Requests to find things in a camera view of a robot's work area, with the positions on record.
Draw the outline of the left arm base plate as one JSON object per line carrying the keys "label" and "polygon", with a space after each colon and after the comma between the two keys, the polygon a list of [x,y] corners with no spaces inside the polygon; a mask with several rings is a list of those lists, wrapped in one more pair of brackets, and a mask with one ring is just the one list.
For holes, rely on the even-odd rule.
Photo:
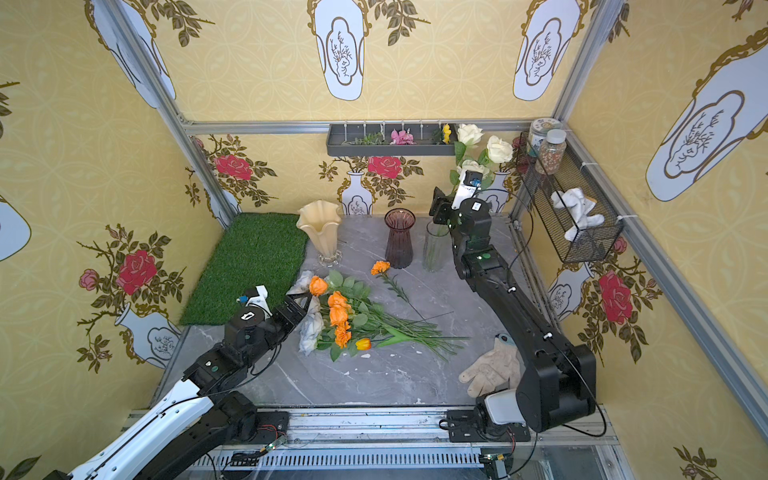
{"label": "left arm base plate", "polygon": [[247,444],[267,445],[287,433],[290,413],[284,410],[260,410],[241,439]]}

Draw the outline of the orange rose stem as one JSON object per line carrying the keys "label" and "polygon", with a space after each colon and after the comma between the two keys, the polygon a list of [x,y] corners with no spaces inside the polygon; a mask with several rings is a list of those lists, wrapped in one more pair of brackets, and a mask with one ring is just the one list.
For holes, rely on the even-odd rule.
{"label": "orange rose stem", "polygon": [[417,335],[408,329],[409,324],[406,321],[393,317],[383,310],[356,312],[351,307],[348,310],[330,308],[328,320],[334,336],[337,325],[349,324],[352,333],[349,343],[355,343],[363,338],[384,340],[399,337],[407,339],[407,342],[417,340]]}

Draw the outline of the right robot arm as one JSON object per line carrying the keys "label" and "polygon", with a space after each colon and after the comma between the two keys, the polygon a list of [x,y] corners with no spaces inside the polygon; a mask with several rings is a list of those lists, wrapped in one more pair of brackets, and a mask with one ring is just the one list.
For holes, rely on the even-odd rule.
{"label": "right robot arm", "polygon": [[525,423],[542,433],[568,428],[597,412],[593,352],[572,344],[522,292],[511,265],[491,244],[489,205],[473,197],[457,208],[452,203],[451,196],[436,188],[429,215],[449,228],[459,278],[491,307],[522,354],[525,371],[516,400]]}

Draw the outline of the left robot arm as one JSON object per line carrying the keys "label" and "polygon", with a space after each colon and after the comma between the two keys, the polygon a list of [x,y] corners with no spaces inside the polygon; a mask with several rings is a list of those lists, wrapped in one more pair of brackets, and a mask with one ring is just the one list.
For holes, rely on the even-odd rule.
{"label": "left robot arm", "polygon": [[240,387],[266,354],[310,314],[317,300],[308,292],[288,294],[274,310],[241,301],[224,326],[224,336],[201,354],[167,394],[109,446],[70,472],[51,479],[174,479],[211,450],[257,434],[257,407]]}

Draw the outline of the white rose stem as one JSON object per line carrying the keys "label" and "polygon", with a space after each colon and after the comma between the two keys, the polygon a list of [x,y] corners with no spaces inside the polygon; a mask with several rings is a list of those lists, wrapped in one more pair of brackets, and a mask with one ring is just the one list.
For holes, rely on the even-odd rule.
{"label": "white rose stem", "polygon": [[459,183],[459,175],[463,170],[482,171],[484,174],[482,186],[473,197],[478,197],[487,190],[494,181],[492,169],[509,163],[513,159],[514,147],[511,143],[498,136],[491,135],[485,144],[483,130],[476,124],[459,124],[451,127],[455,134],[454,154],[456,167],[450,174],[453,185],[453,199]]}

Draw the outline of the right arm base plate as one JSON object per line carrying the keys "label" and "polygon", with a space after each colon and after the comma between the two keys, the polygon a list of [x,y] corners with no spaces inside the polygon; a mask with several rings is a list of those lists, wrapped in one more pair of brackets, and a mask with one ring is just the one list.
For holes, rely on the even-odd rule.
{"label": "right arm base plate", "polygon": [[452,443],[513,443],[532,440],[530,430],[521,423],[495,424],[477,409],[448,410],[438,422]]}

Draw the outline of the orange marigold stem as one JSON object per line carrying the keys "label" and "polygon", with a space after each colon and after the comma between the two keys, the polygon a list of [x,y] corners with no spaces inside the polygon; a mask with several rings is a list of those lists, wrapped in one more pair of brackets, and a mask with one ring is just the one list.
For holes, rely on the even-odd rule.
{"label": "orange marigold stem", "polygon": [[393,292],[396,297],[405,302],[411,310],[417,314],[421,321],[425,321],[426,318],[418,311],[418,309],[412,304],[407,292],[403,287],[399,285],[395,277],[389,275],[391,270],[391,264],[387,261],[377,261],[371,268],[371,274],[380,279],[387,288]]}

